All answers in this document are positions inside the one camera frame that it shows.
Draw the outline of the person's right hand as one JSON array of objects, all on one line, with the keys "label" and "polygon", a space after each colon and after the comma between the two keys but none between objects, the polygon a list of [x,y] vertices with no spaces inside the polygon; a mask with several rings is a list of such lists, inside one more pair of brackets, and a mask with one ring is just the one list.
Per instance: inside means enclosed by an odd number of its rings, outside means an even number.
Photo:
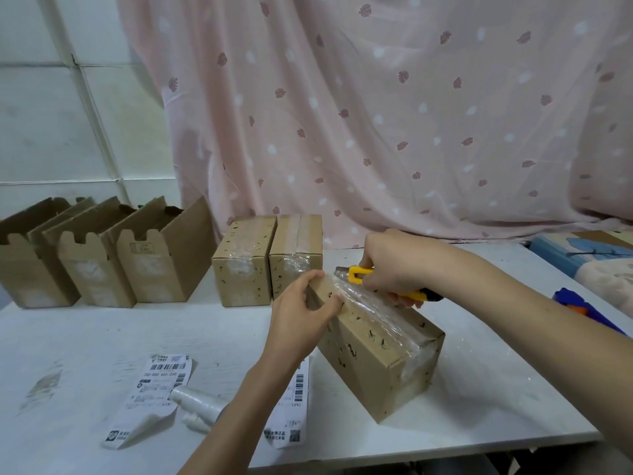
[{"label": "person's right hand", "polygon": [[422,302],[400,297],[398,293],[424,288],[439,273],[438,266],[450,249],[446,242],[395,229],[368,233],[363,253],[385,254],[385,289],[369,291],[387,295],[395,305],[421,308]]}]

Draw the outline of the person's left hand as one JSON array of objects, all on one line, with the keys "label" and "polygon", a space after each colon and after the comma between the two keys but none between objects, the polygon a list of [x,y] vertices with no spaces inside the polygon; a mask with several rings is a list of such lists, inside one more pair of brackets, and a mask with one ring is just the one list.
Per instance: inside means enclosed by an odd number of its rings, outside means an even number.
[{"label": "person's left hand", "polygon": [[316,348],[328,325],[321,326],[315,310],[308,308],[307,289],[311,281],[324,277],[322,270],[302,273],[273,301],[261,357],[267,365],[292,374]]}]

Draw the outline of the yellow utility knife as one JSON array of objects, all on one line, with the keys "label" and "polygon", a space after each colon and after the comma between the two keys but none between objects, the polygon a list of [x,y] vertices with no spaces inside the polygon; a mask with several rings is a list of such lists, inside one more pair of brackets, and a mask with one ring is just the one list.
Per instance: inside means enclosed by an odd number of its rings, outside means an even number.
[{"label": "yellow utility knife", "polygon": [[[339,279],[349,282],[350,284],[362,285],[363,276],[368,272],[369,271],[367,269],[361,268],[358,265],[353,265],[351,267],[338,266],[334,270],[334,275]],[[419,301],[422,303],[427,301],[439,302],[444,299],[443,296],[428,288],[417,289],[409,293],[398,293],[398,295],[400,297],[409,298],[411,300]]]}]

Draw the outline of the large taped cardboard box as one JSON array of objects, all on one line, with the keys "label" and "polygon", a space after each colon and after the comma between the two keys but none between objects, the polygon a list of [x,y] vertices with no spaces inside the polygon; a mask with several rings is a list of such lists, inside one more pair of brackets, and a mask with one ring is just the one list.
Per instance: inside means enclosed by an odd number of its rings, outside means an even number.
[{"label": "large taped cardboard box", "polygon": [[430,387],[446,335],[418,311],[333,275],[308,284],[308,307],[321,308],[337,293],[344,297],[342,309],[318,349],[381,423]]}]

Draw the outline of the person's left forearm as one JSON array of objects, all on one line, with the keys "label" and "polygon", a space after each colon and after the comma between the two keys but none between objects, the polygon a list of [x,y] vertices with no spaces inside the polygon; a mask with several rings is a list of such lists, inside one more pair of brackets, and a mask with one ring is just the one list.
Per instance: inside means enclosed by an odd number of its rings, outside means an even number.
[{"label": "person's left forearm", "polygon": [[177,475],[246,475],[266,422],[305,356],[265,350]]}]

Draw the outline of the person's right forearm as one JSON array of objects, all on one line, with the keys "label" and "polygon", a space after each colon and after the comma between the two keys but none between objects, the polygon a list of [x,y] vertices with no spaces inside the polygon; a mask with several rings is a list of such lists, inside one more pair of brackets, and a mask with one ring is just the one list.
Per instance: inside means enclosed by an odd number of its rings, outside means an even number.
[{"label": "person's right forearm", "polygon": [[478,317],[633,461],[633,338],[441,243],[427,285]]}]

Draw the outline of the small sealed cardboard box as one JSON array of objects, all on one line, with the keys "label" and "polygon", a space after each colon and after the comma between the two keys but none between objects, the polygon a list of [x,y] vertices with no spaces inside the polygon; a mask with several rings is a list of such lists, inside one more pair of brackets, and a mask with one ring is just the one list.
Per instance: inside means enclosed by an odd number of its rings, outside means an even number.
[{"label": "small sealed cardboard box", "polygon": [[321,215],[279,215],[268,260],[273,299],[302,273],[323,269]]},{"label": "small sealed cardboard box", "polygon": [[268,306],[272,301],[269,254],[274,215],[237,218],[212,257],[222,306]]}]

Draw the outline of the white shipping label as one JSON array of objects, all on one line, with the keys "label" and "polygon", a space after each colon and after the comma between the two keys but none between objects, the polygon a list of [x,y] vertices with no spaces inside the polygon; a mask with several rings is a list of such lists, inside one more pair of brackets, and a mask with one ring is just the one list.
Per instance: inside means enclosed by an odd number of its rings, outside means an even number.
[{"label": "white shipping label", "polygon": [[147,434],[177,408],[169,399],[174,388],[186,385],[193,360],[186,354],[155,354],[136,377],[100,446],[119,450]]},{"label": "white shipping label", "polygon": [[310,393],[310,358],[297,367],[286,390],[266,422],[263,435],[273,448],[282,450],[305,444]]}]

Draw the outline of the pink leaf print curtain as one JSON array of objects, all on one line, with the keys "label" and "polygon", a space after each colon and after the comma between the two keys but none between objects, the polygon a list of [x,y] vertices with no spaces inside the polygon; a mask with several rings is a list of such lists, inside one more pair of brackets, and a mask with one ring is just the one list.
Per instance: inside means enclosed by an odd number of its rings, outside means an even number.
[{"label": "pink leaf print curtain", "polygon": [[633,0],[116,0],[184,206],[527,238],[633,223]]}]

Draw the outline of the crumpled clear plastic wrap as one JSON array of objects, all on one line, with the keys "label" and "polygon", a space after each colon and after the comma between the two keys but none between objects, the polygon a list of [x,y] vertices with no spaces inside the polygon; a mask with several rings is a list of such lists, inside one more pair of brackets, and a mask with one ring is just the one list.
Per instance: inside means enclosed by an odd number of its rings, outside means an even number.
[{"label": "crumpled clear plastic wrap", "polygon": [[183,411],[182,422],[191,431],[209,433],[228,404],[227,399],[179,385],[170,392],[169,400]]}]

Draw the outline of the open empty cardboard box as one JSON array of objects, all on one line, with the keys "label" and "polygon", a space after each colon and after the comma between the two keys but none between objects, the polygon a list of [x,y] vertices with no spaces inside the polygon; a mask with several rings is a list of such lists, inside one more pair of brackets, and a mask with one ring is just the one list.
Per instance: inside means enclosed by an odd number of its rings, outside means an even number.
[{"label": "open empty cardboard box", "polygon": [[0,221],[0,285],[22,309],[73,306],[80,293],[44,231],[94,206],[47,198]]},{"label": "open empty cardboard box", "polygon": [[43,231],[85,303],[106,308],[132,308],[137,299],[116,253],[119,225],[135,209],[110,197]]},{"label": "open empty cardboard box", "polygon": [[188,301],[217,248],[204,197],[186,209],[154,198],[117,224],[113,235],[138,303]]}]

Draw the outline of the blue plastic tape dispenser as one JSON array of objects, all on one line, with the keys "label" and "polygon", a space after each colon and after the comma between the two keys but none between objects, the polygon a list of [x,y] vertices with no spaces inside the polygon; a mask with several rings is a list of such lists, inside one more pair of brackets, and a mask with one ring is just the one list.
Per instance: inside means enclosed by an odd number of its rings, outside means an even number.
[{"label": "blue plastic tape dispenser", "polygon": [[583,297],[570,289],[561,288],[558,291],[555,291],[554,295],[552,296],[552,300],[554,300],[558,304],[568,307],[570,310],[573,310],[583,315],[584,317],[587,317],[588,319],[594,320],[595,322],[609,327],[618,333],[627,335],[623,330],[621,330],[620,327],[616,326],[602,313],[597,311],[595,307],[586,302]]}]

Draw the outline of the blue and beige printed bedding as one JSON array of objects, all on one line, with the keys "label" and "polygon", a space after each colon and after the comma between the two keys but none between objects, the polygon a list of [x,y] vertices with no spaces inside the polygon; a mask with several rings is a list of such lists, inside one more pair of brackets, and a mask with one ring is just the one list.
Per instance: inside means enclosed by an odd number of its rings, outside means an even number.
[{"label": "blue and beige printed bedding", "polygon": [[633,230],[539,234],[529,250],[633,319]]}]

